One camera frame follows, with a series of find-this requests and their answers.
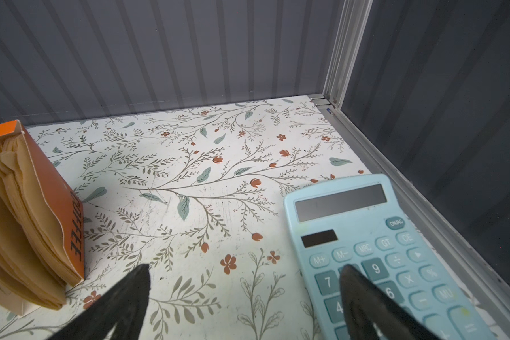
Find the floral patterned surface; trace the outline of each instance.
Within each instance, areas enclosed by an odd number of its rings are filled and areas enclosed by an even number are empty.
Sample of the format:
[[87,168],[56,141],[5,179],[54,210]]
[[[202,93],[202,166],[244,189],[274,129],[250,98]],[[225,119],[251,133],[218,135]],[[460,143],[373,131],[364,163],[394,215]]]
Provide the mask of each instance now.
[[141,339],[322,338],[283,196],[370,172],[308,97],[29,132],[84,202],[86,280],[56,312],[0,307],[0,339],[48,337],[140,263],[151,274]]

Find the calculator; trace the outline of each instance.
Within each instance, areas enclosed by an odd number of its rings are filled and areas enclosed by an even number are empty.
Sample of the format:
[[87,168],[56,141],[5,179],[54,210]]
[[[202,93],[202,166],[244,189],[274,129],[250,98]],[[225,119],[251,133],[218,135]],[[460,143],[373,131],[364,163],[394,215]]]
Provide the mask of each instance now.
[[329,180],[288,194],[284,204],[326,340],[350,338],[338,279],[346,264],[437,337],[495,339],[399,207],[387,176]]

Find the gray wall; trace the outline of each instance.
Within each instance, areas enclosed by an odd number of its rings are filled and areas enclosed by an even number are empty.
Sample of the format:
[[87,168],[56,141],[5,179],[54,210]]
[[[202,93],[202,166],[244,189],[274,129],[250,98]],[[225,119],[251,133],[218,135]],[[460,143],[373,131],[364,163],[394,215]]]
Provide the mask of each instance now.
[[0,0],[0,122],[322,91],[344,0]]
[[510,1],[375,0],[342,111],[510,284]]

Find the red flower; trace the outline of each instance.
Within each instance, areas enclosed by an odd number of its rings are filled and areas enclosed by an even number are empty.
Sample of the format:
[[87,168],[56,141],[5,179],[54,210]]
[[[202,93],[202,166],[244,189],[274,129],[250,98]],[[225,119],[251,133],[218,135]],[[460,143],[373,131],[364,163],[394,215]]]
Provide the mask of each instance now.
[[260,179],[254,178],[254,179],[251,180],[250,184],[251,184],[252,187],[256,188],[257,186],[260,185]]
[[231,269],[236,269],[236,257],[231,256],[231,254],[227,254],[224,257],[224,260],[221,259],[221,265],[224,267],[223,271],[225,274],[230,274]]
[[273,251],[273,250],[270,252],[270,255],[271,255],[271,256],[268,256],[266,259],[267,259],[268,261],[272,261],[272,263],[273,263],[273,264],[276,264],[276,263],[277,263],[277,261],[280,259],[280,256],[279,256],[279,255],[276,255],[276,252],[275,252],[275,251]]
[[259,234],[259,233],[254,233],[254,234],[251,234],[251,238],[254,241],[259,242],[263,238],[263,236],[261,234]]
[[92,306],[93,303],[95,303],[98,299],[100,299],[101,295],[96,295],[96,290],[93,290],[91,295],[87,296],[83,300],[83,309],[87,309]]

